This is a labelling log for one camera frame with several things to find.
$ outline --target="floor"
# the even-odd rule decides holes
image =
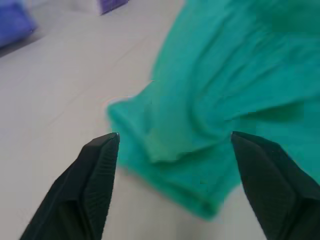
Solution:
[[[138,93],[183,0],[131,0],[97,17],[43,5],[31,42],[0,57],[0,235],[19,238],[81,147],[108,132],[104,106]],[[105,240],[263,240],[241,187],[203,222],[119,170]]]

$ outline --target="green cloth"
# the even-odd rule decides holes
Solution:
[[[319,6],[188,0],[152,82],[107,109],[118,164],[205,219],[240,183],[232,131],[281,144],[320,182]]]

